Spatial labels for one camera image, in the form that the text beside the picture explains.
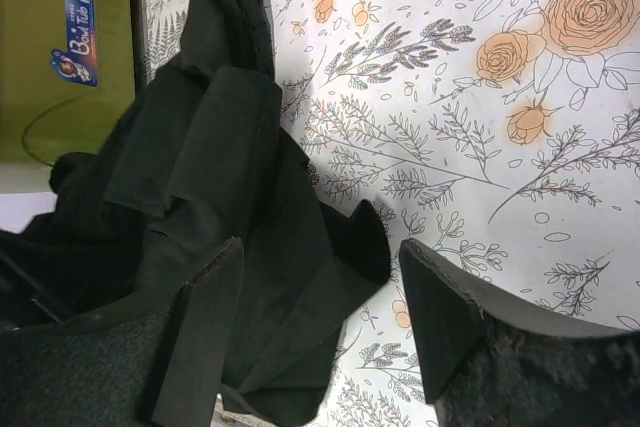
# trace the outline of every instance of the green container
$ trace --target green container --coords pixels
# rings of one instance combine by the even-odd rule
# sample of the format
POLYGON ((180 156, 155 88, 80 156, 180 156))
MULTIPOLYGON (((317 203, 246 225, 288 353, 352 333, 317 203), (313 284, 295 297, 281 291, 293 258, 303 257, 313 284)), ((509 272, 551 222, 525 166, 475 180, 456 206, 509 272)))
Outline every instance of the green container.
POLYGON ((0 0, 0 193, 46 190, 47 165, 66 152, 96 152, 134 97, 129 0, 89 5, 96 86, 52 66, 55 49, 84 48, 69 43, 65 0, 0 0))

